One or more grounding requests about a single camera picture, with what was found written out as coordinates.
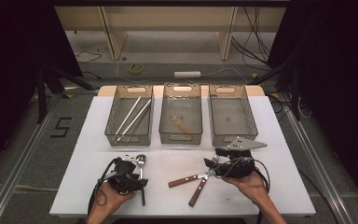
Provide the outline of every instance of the wire mesh basket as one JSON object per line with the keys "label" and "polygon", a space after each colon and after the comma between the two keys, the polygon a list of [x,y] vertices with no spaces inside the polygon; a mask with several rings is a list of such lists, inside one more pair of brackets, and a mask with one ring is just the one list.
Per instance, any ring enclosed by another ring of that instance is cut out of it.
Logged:
{"label": "wire mesh basket", "polygon": [[159,135],[162,144],[199,145],[202,136],[198,84],[164,85]]}
{"label": "wire mesh basket", "polygon": [[153,86],[117,86],[106,124],[111,146],[150,146]]}
{"label": "wire mesh basket", "polygon": [[245,86],[209,87],[212,145],[226,147],[237,137],[255,140],[258,131]]}

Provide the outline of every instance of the human hand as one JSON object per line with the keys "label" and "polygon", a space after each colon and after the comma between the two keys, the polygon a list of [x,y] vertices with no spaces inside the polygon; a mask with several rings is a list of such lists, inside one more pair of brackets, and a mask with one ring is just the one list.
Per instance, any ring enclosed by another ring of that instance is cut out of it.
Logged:
{"label": "human hand", "polygon": [[103,221],[113,213],[127,200],[135,197],[135,192],[120,194],[113,189],[109,183],[102,183],[97,192],[95,201],[92,205],[87,223],[103,223]]}
{"label": "human hand", "polygon": [[249,198],[252,203],[258,205],[259,201],[269,196],[267,193],[264,181],[261,176],[253,171],[245,178],[227,178],[222,177],[224,181],[237,187],[240,192]]}
{"label": "human hand", "polygon": [[275,204],[269,197],[269,193],[264,185],[263,178],[253,171],[250,175],[242,179],[222,177],[229,184],[237,187],[240,192],[254,203],[270,224],[285,224]]}

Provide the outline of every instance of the cable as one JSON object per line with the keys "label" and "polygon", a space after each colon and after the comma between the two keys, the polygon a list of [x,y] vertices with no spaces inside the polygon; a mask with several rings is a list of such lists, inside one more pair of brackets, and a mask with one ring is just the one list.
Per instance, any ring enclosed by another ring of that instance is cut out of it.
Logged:
{"label": "cable", "polygon": [[246,78],[235,68],[224,68],[224,69],[221,69],[221,70],[219,70],[217,72],[213,72],[213,73],[205,74],[205,75],[201,75],[201,76],[202,77],[207,77],[207,76],[211,76],[211,75],[214,75],[214,74],[217,74],[217,73],[221,73],[221,72],[226,71],[226,70],[234,70],[245,81],[244,85],[248,84],[248,80],[246,80]]}
{"label": "cable", "polygon": [[83,74],[91,74],[91,75],[97,77],[98,79],[102,79],[102,77],[97,76],[96,74],[94,74],[94,73],[92,73],[92,72],[81,72],[81,73],[83,73]]}
{"label": "cable", "polygon": [[249,58],[253,58],[253,59],[258,60],[258,61],[260,61],[261,63],[263,63],[263,64],[265,64],[265,65],[268,65],[268,63],[267,63],[266,61],[260,59],[260,58],[257,57],[255,54],[253,54],[250,50],[248,50],[246,47],[242,46],[234,37],[232,37],[232,41],[231,41],[231,42],[233,43],[234,48],[235,48],[237,51],[239,51],[239,52],[242,53],[242,60],[243,60],[244,63],[246,63],[246,61],[244,60],[243,56],[247,56],[247,57],[249,57]]}
{"label": "cable", "polygon": [[[118,64],[118,60],[115,60],[116,63],[117,63],[117,69],[116,69],[116,72],[115,72],[115,77],[117,77],[118,79],[121,79],[121,80],[124,80],[124,81],[129,81],[129,82],[134,82],[134,83],[144,83],[144,82],[148,82],[148,81],[155,81],[155,80],[163,80],[163,81],[171,81],[171,80],[185,80],[185,81],[188,81],[188,82],[191,82],[191,83],[195,83],[195,84],[205,84],[205,85],[210,85],[210,83],[199,83],[199,82],[195,82],[193,80],[190,80],[190,79],[187,79],[187,78],[176,78],[176,77],[173,77],[173,78],[150,78],[150,79],[144,79],[144,80],[131,80],[131,79],[127,79],[127,78],[124,78],[124,77],[120,77],[118,75],[118,67],[119,67],[119,64]],[[219,71],[216,71],[216,72],[213,72],[213,73],[210,73],[210,74],[206,74],[206,75],[201,75],[202,77],[207,77],[207,76],[211,76],[211,75],[214,75],[214,74],[217,74],[217,73],[220,73],[220,72],[223,72],[223,71],[226,71],[226,70],[234,70],[238,75],[240,75],[240,77],[243,79],[243,81],[245,82],[244,85],[248,84],[248,80],[238,71],[236,70],[235,68],[224,68],[224,69],[221,69]]]}
{"label": "cable", "polygon": [[261,35],[258,32],[258,26],[259,26],[259,23],[260,23],[260,19],[259,19],[260,7],[255,7],[255,22],[253,24],[251,22],[249,14],[248,14],[248,12],[246,10],[246,7],[244,7],[243,9],[245,11],[245,14],[246,14],[246,17],[248,19],[248,22],[249,22],[249,24],[251,25],[251,28],[252,28],[252,32],[249,34],[248,40],[249,40],[250,36],[252,35],[252,33],[254,33],[255,37],[257,39],[257,44],[258,44],[258,48],[260,50],[260,53],[261,53],[263,59],[266,61],[267,59],[264,56],[264,54],[266,54],[267,57],[269,57],[269,49],[264,44],[264,41],[263,41],[263,39],[261,38]]}
{"label": "cable", "polygon": [[338,218],[337,218],[336,214],[335,214],[334,211],[333,211],[333,207],[331,206],[330,202],[327,200],[326,196],[325,196],[325,195],[322,193],[322,191],[310,180],[310,178],[309,178],[307,175],[305,175],[300,169],[297,168],[297,170],[298,170],[298,172],[299,172],[301,175],[303,175],[303,176],[312,184],[312,186],[316,189],[316,191],[318,191],[318,193],[321,195],[321,197],[322,197],[322,199],[324,200],[324,202],[327,204],[327,207],[328,207],[328,209],[330,210],[331,214],[333,215],[333,218],[334,218],[335,222],[336,222],[337,224],[339,224]]}
{"label": "cable", "polygon": [[304,119],[309,119],[310,116],[312,116],[312,111],[310,111],[310,113],[309,113],[308,115],[304,115],[304,113],[301,111],[301,108],[300,108],[300,102],[301,102],[301,98],[298,99],[298,104],[297,104],[298,112],[300,112],[300,115],[301,115]]}
{"label": "cable", "polygon": [[281,106],[281,109],[279,111],[275,111],[275,114],[278,114],[278,113],[281,113],[283,111],[283,107],[284,106],[287,106],[287,107],[290,107],[291,106],[291,102],[284,102],[284,101],[281,101],[280,99],[278,99],[277,97],[273,96],[271,93],[266,93],[267,97],[269,99],[272,99],[274,100],[275,102],[271,102],[271,104],[279,104]]}
{"label": "cable", "polygon": [[[99,179],[97,180],[97,184],[96,184],[95,187],[94,187],[94,192],[93,192],[93,194],[94,194],[94,201],[96,201],[97,204],[100,205],[100,206],[104,206],[104,205],[106,204],[106,201],[107,201],[107,200],[106,200],[106,194],[105,194],[103,191],[100,190],[100,187],[101,187],[101,185],[103,184],[103,182],[104,182],[104,180],[105,180],[106,173],[108,172],[109,168],[112,166],[112,164],[113,164],[115,161],[117,161],[117,159],[113,159],[113,160],[111,160],[111,161],[109,162],[109,164],[106,166],[105,170],[103,171],[103,174],[102,174],[101,178],[99,178]],[[98,200],[97,200],[97,193],[98,193],[98,191],[100,191],[100,192],[103,194],[103,196],[104,196],[104,203],[103,203],[103,204],[100,204],[100,203],[98,202]],[[90,214],[90,209],[91,209],[91,201],[92,201],[92,200],[89,201],[89,214]]]}
{"label": "cable", "polygon": [[99,53],[91,53],[91,52],[88,52],[88,51],[81,51],[80,53],[76,54],[75,57],[79,56],[82,53],[88,53],[88,54],[91,54],[91,55],[97,55],[97,57],[94,58],[94,59],[91,59],[89,61],[86,61],[86,62],[78,62],[78,63],[89,63],[89,62],[95,61],[95,60],[97,60],[97,59],[99,59],[99,58],[101,58],[103,56],[102,54],[99,54]]}
{"label": "cable", "polygon": [[269,170],[267,170],[267,167],[263,164],[263,162],[261,161],[258,161],[258,160],[254,160],[254,161],[257,161],[258,163],[260,163],[263,167],[264,167],[264,170],[266,171],[267,173],[267,179],[260,173],[260,171],[258,171],[257,169],[255,169],[255,172],[261,176],[261,178],[263,178],[264,182],[266,183],[266,189],[267,189],[267,192],[269,193],[269,189],[270,189],[270,186],[271,186],[271,180],[269,179]]}
{"label": "cable", "polygon": [[284,114],[278,119],[278,122],[281,121],[281,119],[289,112],[291,111],[292,109],[288,109],[286,112],[284,112]]}

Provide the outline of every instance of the wire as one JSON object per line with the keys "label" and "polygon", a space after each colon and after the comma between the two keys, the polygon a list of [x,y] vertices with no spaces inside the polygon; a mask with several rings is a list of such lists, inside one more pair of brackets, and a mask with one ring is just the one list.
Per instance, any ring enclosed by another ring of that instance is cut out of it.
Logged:
{"label": "wire", "polygon": [[267,189],[267,192],[269,193],[269,189],[271,187],[271,180],[269,179],[269,170],[267,170],[267,167],[264,165],[263,162],[261,161],[258,161],[258,160],[254,160],[254,161],[257,161],[258,163],[260,163],[263,167],[264,167],[264,170],[266,171],[267,173],[267,179],[260,173],[260,171],[258,171],[257,169],[255,169],[255,172],[261,176],[261,178],[264,179],[264,182],[266,183],[266,189]]}
{"label": "wire", "polygon": [[318,193],[321,195],[321,197],[322,197],[322,199],[324,200],[324,202],[327,204],[327,207],[328,207],[328,209],[330,210],[331,214],[333,215],[333,218],[334,218],[335,222],[336,222],[337,224],[339,224],[338,218],[337,218],[336,214],[335,214],[334,211],[333,211],[333,207],[331,206],[330,202],[327,200],[326,196],[325,196],[325,195],[322,193],[322,191],[310,180],[310,178],[309,178],[307,175],[305,175],[300,169],[297,168],[297,170],[298,170],[298,172],[299,172],[301,175],[303,175],[303,176],[312,184],[312,186],[316,189],[316,191],[318,191]]}
{"label": "wire", "polygon": [[258,26],[260,24],[260,19],[259,19],[260,7],[255,7],[255,21],[254,21],[253,24],[251,22],[249,14],[248,14],[248,12],[246,10],[246,7],[244,7],[243,9],[245,11],[245,14],[246,14],[246,17],[248,19],[248,22],[249,22],[249,24],[251,25],[251,28],[252,28],[252,32],[249,34],[248,40],[249,40],[249,38],[250,38],[250,36],[252,34],[255,34],[260,53],[261,53],[263,59],[266,61],[267,60],[266,56],[269,57],[269,48],[267,48],[267,46],[264,44],[264,41],[261,38],[261,34],[258,32]]}
{"label": "wire", "polygon": [[[116,72],[115,72],[115,77],[117,77],[118,79],[121,79],[121,80],[124,80],[124,81],[129,81],[129,82],[134,82],[134,83],[145,83],[145,82],[148,82],[148,81],[155,81],[155,80],[163,80],[163,81],[171,81],[171,80],[184,80],[184,81],[188,81],[188,82],[191,82],[191,83],[195,83],[195,84],[206,84],[206,85],[210,85],[210,83],[199,83],[199,82],[196,82],[196,81],[193,81],[193,80],[190,80],[190,79],[187,79],[187,78],[176,78],[176,77],[173,77],[173,78],[150,78],[150,79],[144,79],[144,80],[132,80],[132,79],[127,79],[127,78],[124,78],[124,77],[120,77],[118,75],[118,67],[119,67],[119,63],[118,63],[118,60],[115,59],[116,61],[116,64],[117,64],[117,68],[116,68]],[[245,82],[244,85],[248,84],[248,80],[235,68],[224,68],[224,69],[221,69],[219,71],[216,71],[216,72],[213,72],[213,73],[210,73],[210,74],[206,74],[206,75],[201,75],[202,77],[207,77],[207,76],[211,76],[211,75],[214,75],[214,74],[217,74],[217,73],[220,73],[220,72],[223,72],[223,71],[226,71],[226,70],[233,70],[235,71],[238,75],[240,75],[240,77],[243,79],[243,81]]]}
{"label": "wire", "polygon": [[242,46],[234,37],[232,37],[232,41],[234,48],[242,53],[242,60],[244,63],[246,63],[246,61],[244,60],[243,56],[249,57],[249,58],[253,58],[256,59],[258,61],[260,61],[261,63],[268,65],[268,63],[262,59],[260,59],[259,57],[257,57],[255,54],[253,54],[250,50],[248,50],[246,47]]}
{"label": "wire", "polygon": [[213,72],[213,73],[210,73],[210,74],[205,74],[205,75],[201,75],[202,77],[207,77],[207,76],[211,76],[211,75],[214,75],[214,74],[217,74],[217,73],[221,73],[223,71],[227,71],[227,70],[234,70],[238,75],[240,75],[240,77],[245,81],[245,85],[248,84],[248,80],[246,80],[246,78],[235,68],[224,68],[224,69],[221,69],[217,72]]}
{"label": "wire", "polygon": [[[105,170],[103,171],[103,174],[102,174],[101,178],[99,178],[99,179],[97,180],[97,184],[95,185],[94,193],[93,193],[93,194],[94,194],[94,201],[97,202],[97,204],[100,205],[100,206],[104,206],[104,205],[106,204],[106,194],[104,194],[104,192],[100,190],[100,187],[101,187],[102,183],[104,182],[104,178],[105,178],[105,176],[106,176],[107,171],[109,170],[109,168],[112,166],[112,164],[113,164],[115,161],[117,161],[117,159],[113,159],[113,160],[111,160],[111,161],[109,162],[109,164],[106,166]],[[100,191],[100,192],[103,194],[103,196],[104,196],[104,203],[103,203],[103,204],[100,204],[100,203],[98,202],[98,200],[97,200],[98,191]]]}
{"label": "wire", "polygon": [[81,72],[81,73],[83,73],[83,74],[92,74],[93,76],[97,77],[98,79],[102,79],[102,77],[100,77],[100,76],[98,76],[98,75],[96,75],[96,74],[94,74],[92,72]]}
{"label": "wire", "polygon": [[238,161],[239,161],[240,159],[241,159],[241,157],[236,158],[236,159],[234,159],[234,160],[225,161],[225,162],[221,163],[220,165],[216,166],[216,167],[213,169],[214,171],[219,170],[220,167],[222,167],[223,165],[225,165],[225,164],[227,164],[227,163],[236,162],[236,163],[233,164],[233,165],[230,167],[230,169],[229,169],[224,175],[222,175],[222,176],[218,176],[218,175],[216,175],[215,172],[213,172],[214,177],[220,179],[220,178],[222,178],[222,177],[227,176],[227,175],[229,174],[229,172],[232,170],[232,168],[233,168],[235,165],[237,165],[237,163],[238,163]]}
{"label": "wire", "polygon": [[283,108],[285,106],[287,107],[290,107],[291,106],[291,102],[284,102],[284,101],[281,101],[280,99],[278,99],[277,97],[273,96],[271,93],[266,93],[267,97],[269,99],[272,99],[274,102],[271,102],[271,104],[279,104],[281,106],[281,109],[278,110],[278,111],[275,111],[275,114],[278,114],[278,113],[281,113],[283,111]]}
{"label": "wire", "polygon": [[310,116],[312,116],[312,111],[310,111],[308,115],[304,115],[304,113],[301,111],[301,108],[300,108],[300,102],[301,102],[301,98],[298,99],[298,104],[297,104],[298,112],[300,112],[300,115],[301,115],[304,119],[309,119]]}
{"label": "wire", "polygon": [[281,119],[287,114],[289,113],[289,111],[291,111],[292,109],[288,109],[286,112],[284,112],[284,114],[278,119],[278,122],[281,121]]}
{"label": "wire", "polygon": [[88,53],[88,54],[91,54],[91,55],[97,55],[97,57],[94,58],[94,59],[91,59],[89,61],[86,61],[86,62],[78,62],[78,63],[89,63],[89,62],[95,61],[95,60],[97,60],[97,59],[99,59],[99,58],[101,58],[103,56],[102,54],[99,54],[99,53],[91,53],[91,52],[88,52],[88,51],[81,51],[80,53],[75,54],[75,57],[79,56],[82,53]]}

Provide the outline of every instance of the power strip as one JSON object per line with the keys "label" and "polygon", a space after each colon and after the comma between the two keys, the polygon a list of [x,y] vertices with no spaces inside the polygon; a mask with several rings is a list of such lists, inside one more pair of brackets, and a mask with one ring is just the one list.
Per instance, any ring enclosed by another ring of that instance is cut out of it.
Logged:
{"label": "power strip", "polygon": [[201,77],[201,72],[199,72],[199,71],[194,71],[194,72],[175,72],[174,76],[176,78]]}

